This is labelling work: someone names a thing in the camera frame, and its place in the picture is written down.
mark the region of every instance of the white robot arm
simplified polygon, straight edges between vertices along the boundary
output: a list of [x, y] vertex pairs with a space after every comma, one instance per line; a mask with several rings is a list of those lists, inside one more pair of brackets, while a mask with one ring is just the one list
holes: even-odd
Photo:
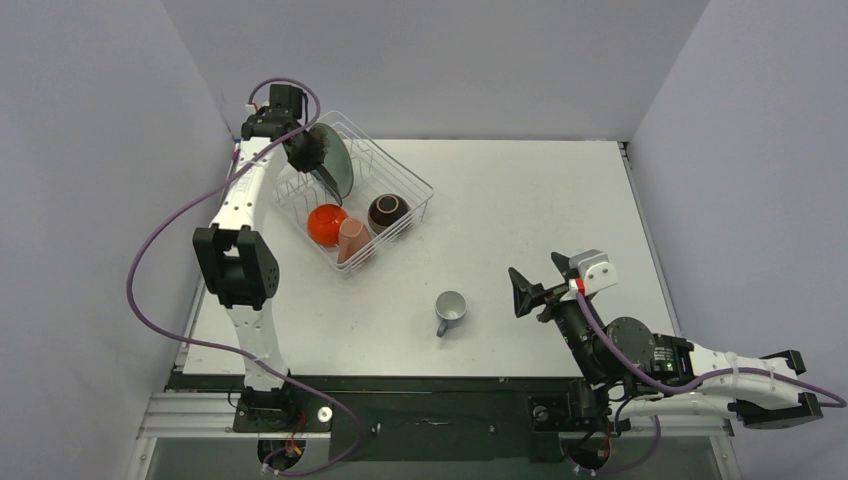
[[[251, 158], [270, 143], [270, 138], [263, 137], [242, 141], [236, 170], [246, 166]], [[230, 187], [221, 209], [210, 225], [232, 232], [245, 229], [255, 232], [257, 227], [262, 225], [274, 182], [286, 165], [287, 159], [288, 155], [281, 147], [258, 159], [256, 165]], [[224, 255], [237, 259], [238, 247], [231, 247]], [[279, 283], [278, 267], [270, 268], [266, 281], [269, 282], [269, 288], [276, 289]], [[226, 311], [233, 322], [241, 349], [255, 354], [278, 372], [288, 371], [277, 342], [270, 299], [264, 301], [258, 310], [255, 305], [236, 303], [226, 307]], [[252, 360], [244, 359], [244, 370], [245, 387], [257, 391], [271, 391], [283, 386], [283, 380], [270, 375]]]
[[586, 378], [584, 410], [573, 417], [592, 418], [609, 406], [608, 393], [622, 383], [631, 401], [620, 418], [633, 416], [713, 415], [737, 418], [748, 428], [776, 429], [822, 417], [816, 395], [797, 380], [805, 368], [796, 351], [763, 358], [717, 352], [684, 338], [653, 334], [640, 321], [621, 317], [604, 326], [592, 297], [618, 281], [607, 255], [590, 250], [575, 257], [551, 254], [565, 282], [545, 289], [509, 269], [515, 314], [553, 320]]
[[[274, 84], [269, 101], [260, 108], [247, 105], [236, 170], [254, 161], [227, 191], [223, 205], [208, 228], [195, 230], [193, 244], [209, 291], [217, 295], [236, 329], [242, 350], [256, 355], [278, 372], [288, 372], [271, 315], [271, 301], [281, 272], [273, 253], [257, 230], [261, 227], [275, 182], [285, 165], [310, 172], [334, 185], [323, 167], [324, 145], [301, 132], [256, 158], [271, 143], [300, 127], [306, 96], [298, 87]], [[257, 408], [286, 403], [279, 398], [284, 382], [245, 358], [242, 400]]]

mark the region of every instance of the red bowl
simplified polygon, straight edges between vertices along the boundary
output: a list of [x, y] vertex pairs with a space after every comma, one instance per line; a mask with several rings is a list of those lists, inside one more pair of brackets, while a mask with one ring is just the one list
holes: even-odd
[[320, 205], [309, 213], [306, 231], [309, 238], [318, 245], [335, 247], [339, 243], [339, 227], [347, 213], [342, 207], [330, 203]]

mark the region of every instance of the brown bowl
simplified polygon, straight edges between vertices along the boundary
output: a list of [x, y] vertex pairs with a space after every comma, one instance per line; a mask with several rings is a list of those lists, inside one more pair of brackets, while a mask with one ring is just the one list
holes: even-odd
[[393, 193], [380, 195], [368, 208], [368, 225], [377, 235], [409, 213], [406, 200]]

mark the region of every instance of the white wall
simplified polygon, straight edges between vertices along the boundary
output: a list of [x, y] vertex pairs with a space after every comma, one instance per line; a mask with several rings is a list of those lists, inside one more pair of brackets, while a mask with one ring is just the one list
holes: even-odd
[[[848, 394], [848, 4], [713, 0], [630, 154], [685, 334]], [[737, 429], [746, 478], [844, 478], [848, 412]]]
[[163, 0], [230, 126], [282, 72], [372, 136], [629, 139], [707, 0]]
[[[130, 313], [126, 270], [232, 144], [158, 0], [0, 12], [0, 470], [119, 478], [175, 353]], [[184, 325], [202, 210], [140, 273], [142, 308], [168, 328]]]

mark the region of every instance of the white table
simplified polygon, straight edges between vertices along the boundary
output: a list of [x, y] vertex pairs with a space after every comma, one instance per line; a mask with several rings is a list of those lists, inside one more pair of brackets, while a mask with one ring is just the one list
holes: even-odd
[[[673, 334], [657, 271], [615, 142], [383, 140], [435, 189], [421, 224], [343, 278], [276, 209], [262, 235], [280, 263], [273, 299], [283, 358], [300, 375], [579, 376], [553, 324], [516, 319], [507, 268], [561, 283], [550, 252], [596, 248], [620, 281], [595, 298], [609, 322], [632, 316]], [[468, 300], [463, 324], [436, 337], [444, 290]], [[194, 338], [237, 345], [215, 296]], [[234, 354], [191, 346], [185, 374], [241, 374]]]

